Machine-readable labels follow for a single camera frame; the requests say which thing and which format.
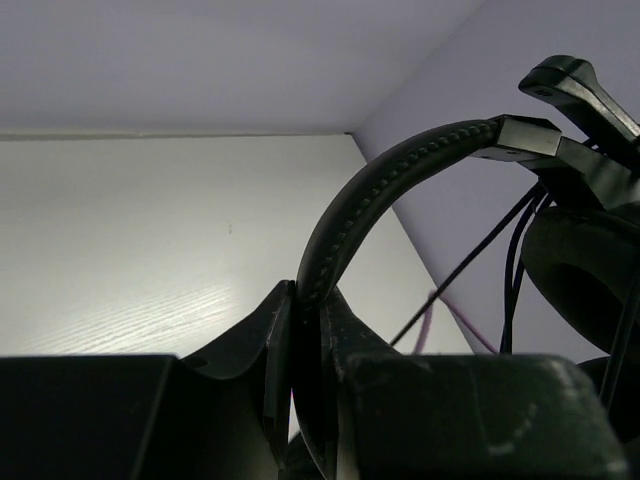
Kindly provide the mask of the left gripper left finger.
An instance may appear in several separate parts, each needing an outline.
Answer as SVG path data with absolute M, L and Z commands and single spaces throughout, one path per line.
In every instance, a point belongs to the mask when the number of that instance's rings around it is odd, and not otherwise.
M 5 357 L 5 479 L 274 479 L 294 285 L 196 352 Z

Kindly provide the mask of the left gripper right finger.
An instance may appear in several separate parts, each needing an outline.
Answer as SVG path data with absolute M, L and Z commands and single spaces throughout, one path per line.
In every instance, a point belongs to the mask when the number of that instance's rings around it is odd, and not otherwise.
M 320 310 L 331 479 L 626 479 L 590 379 L 547 355 L 403 355 L 333 292 Z

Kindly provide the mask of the black headset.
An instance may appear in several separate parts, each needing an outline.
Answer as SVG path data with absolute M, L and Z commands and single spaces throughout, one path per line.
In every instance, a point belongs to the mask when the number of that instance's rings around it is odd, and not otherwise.
M 551 56 L 520 90 L 554 106 L 585 135 L 500 115 L 441 126 L 396 145 L 358 172 L 327 208 L 296 281 L 302 362 L 294 386 L 303 437 L 329 478 L 336 432 L 320 310 L 379 218 L 415 185 L 468 158 L 518 164 L 537 181 L 505 216 L 514 226 L 504 270 L 504 323 L 489 355 L 547 355 L 591 381 L 625 457 L 639 475 L 639 126 L 600 85 L 593 66 Z

